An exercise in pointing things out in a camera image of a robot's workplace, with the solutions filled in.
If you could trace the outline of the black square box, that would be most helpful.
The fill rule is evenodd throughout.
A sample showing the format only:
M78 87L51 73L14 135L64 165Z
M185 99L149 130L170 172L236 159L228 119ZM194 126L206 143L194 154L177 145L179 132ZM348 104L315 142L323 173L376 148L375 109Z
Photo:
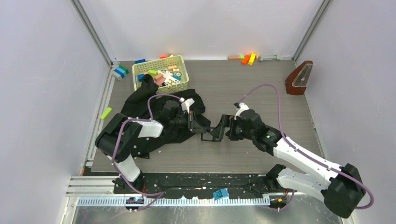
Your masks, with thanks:
M207 142L221 142L224 138L225 128L222 126L210 127L209 133L201 133L200 140Z

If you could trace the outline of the black button shirt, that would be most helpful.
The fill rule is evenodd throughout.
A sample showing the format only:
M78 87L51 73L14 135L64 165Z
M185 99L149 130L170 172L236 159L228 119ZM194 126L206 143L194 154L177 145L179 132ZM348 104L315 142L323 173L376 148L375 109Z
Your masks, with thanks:
M133 150L133 157L143 157L165 144L179 144L195 135L185 130L171 132L163 131L163 125L159 122L159 111L163 108L167 100L177 101L181 105L179 102L180 98L194 99L195 103L190 107L190 110L195 112L196 118L201 125L211 125L210 120L203 115L205 112L205 105L195 89L187 89L166 96L156 97L155 94L157 89L158 86L154 84L152 77L146 74L143 77L143 84L141 87L127 98L121 110L123 115L139 119L136 123L143 125L141 133L144 135L141 135L141 137L147 137L147 133L151 132L156 134L153 140L149 140L148 144L139 150L141 154L137 154L137 151Z

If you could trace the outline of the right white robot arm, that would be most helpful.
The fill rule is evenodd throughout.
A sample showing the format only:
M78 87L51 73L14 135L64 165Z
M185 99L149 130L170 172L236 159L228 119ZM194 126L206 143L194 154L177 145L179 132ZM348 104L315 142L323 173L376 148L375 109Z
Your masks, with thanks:
M266 174L267 187L275 192L284 188L310 195L341 218L349 218L367 193L355 166L337 165L311 153L280 130L264 124L252 109L235 116L223 114L210 135L215 140L224 136L233 141L251 140L260 151L293 164L302 172L276 164Z

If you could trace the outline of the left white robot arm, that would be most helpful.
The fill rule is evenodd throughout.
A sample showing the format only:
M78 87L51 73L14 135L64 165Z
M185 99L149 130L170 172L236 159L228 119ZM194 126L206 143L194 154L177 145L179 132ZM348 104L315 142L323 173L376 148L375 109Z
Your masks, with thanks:
M153 120L117 113L96 138L96 147L125 177L125 187L130 192L138 193L143 187L143 180L139 178L141 169L135 164L135 157L210 131L210 121L195 113L193 103L191 98L182 103L168 100Z

